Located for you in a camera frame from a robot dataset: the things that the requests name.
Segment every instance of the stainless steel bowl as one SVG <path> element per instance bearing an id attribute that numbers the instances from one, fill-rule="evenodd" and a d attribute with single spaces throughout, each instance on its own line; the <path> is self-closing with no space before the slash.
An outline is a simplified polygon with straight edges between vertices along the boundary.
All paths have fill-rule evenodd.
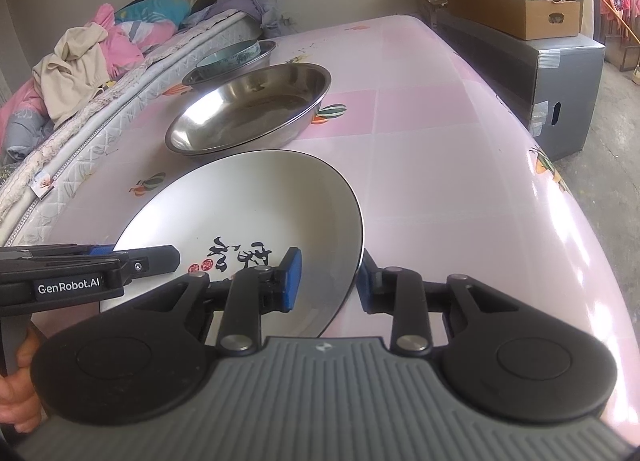
<path id="1" fill-rule="evenodd" d="M 202 69 L 196 68 L 183 78 L 182 85 L 193 87 L 197 92 L 209 92 L 229 80 L 233 80 L 236 76 L 268 67 L 271 52 L 276 48 L 276 43 L 273 40 L 260 40 L 259 44 L 260 53 L 235 69 L 218 75 L 207 75 L 203 73 Z"/>
<path id="2" fill-rule="evenodd" d="M 280 148 L 313 120 L 331 85 L 315 64 L 281 64 L 238 76 L 180 114 L 164 137 L 177 154 L 215 160 Z"/>

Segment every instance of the pile of clothes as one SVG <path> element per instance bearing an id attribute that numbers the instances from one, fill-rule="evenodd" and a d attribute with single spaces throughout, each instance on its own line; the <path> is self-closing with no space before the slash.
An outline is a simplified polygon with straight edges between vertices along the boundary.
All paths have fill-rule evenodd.
<path id="1" fill-rule="evenodd" d="M 171 38 L 177 27 L 166 37 Z M 0 108 L 0 165 L 20 162 L 64 121 L 143 60 L 140 47 L 103 4 L 83 27 L 66 31 L 31 78 Z"/>
<path id="2" fill-rule="evenodd" d="M 243 11 L 260 23 L 267 38 L 294 32 L 277 0 L 143 0 L 114 12 L 98 8 L 83 27 L 66 31 L 53 53 L 0 108 L 0 184 L 62 123 L 82 110 L 146 54 L 228 9 Z"/>

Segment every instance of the pink blanket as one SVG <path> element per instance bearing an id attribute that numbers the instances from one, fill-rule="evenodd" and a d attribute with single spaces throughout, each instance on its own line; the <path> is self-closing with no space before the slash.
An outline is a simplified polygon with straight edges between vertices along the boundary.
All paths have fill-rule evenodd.
<path id="1" fill-rule="evenodd" d="M 144 57 L 138 46 L 132 44 L 124 31 L 116 26 L 113 13 L 111 4 L 102 4 L 90 22 L 100 24 L 109 34 L 100 42 L 100 48 L 107 62 L 109 77 L 117 80 L 142 62 Z"/>

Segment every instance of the black chinese calligraphy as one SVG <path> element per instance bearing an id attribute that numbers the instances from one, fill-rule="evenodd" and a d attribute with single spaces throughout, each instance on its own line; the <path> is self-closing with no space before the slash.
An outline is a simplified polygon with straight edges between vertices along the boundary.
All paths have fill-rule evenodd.
<path id="1" fill-rule="evenodd" d="M 260 241 L 251 243 L 251 247 L 248 250 L 241 250 L 242 245 L 227 246 L 222 242 L 222 236 L 218 236 L 213 239 L 213 243 L 214 245 L 209 248 L 210 253 L 207 257 L 219 256 L 216 260 L 216 269 L 221 273 L 224 273 L 228 267 L 226 263 L 226 256 L 231 249 L 238 252 L 236 259 L 239 263 L 244 264 L 243 269 L 253 266 L 269 266 L 269 254 L 271 253 L 271 250 L 267 250 L 264 243 L 261 243 Z"/>
<path id="2" fill-rule="evenodd" d="M 244 267 L 251 266 L 269 266 L 269 254 L 271 250 L 267 250 L 261 242 L 251 243 L 251 250 L 240 251 L 238 253 L 238 261 L 244 263 Z"/>

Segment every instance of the metal bowl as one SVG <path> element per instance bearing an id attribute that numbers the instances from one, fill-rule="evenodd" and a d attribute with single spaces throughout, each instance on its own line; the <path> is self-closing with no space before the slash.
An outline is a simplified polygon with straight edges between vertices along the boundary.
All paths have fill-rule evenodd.
<path id="1" fill-rule="evenodd" d="M 215 76 L 240 67 L 260 54 L 257 40 L 245 40 L 210 53 L 196 64 L 203 76 Z"/>
<path id="2" fill-rule="evenodd" d="M 260 53 L 241 66 L 218 75 L 205 75 L 202 73 L 202 69 L 196 68 L 183 78 L 182 85 L 190 86 L 198 92 L 209 92 L 229 80 L 233 80 L 236 76 L 244 75 L 255 69 L 268 67 L 271 61 L 271 52 L 276 48 L 277 44 L 272 40 L 260 40 L 258 44 L 260 45 Z"/>
<path id="3" fill-rule="evenodd" d="M 238 76 L 180 114 L 166 132 L 182 155 L 218 159 L 248 150 L 280 148 L 320 109 L 331 75 L 315 64 L 281 64 Z"/>

